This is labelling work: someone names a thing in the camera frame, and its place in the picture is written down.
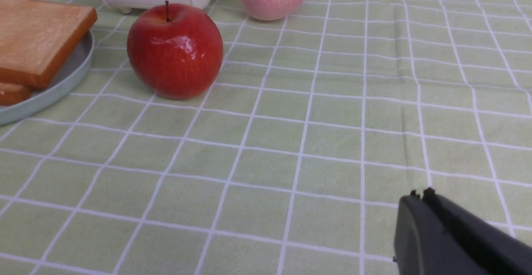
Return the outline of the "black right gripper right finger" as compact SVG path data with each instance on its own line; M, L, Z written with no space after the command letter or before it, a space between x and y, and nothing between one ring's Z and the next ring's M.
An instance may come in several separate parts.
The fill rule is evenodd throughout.
M422 201L431 209L443 225L444 234L450 234L479 267L491 275L530 275L524 267L511 261L486 236L481 235L458 215L452 213L440 201L436 191L428 187L423 191Z

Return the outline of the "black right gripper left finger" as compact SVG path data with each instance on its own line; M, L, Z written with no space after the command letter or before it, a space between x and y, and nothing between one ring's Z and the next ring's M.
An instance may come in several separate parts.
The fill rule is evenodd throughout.
M394 260L401 275L488 275L412 190L399 200Z

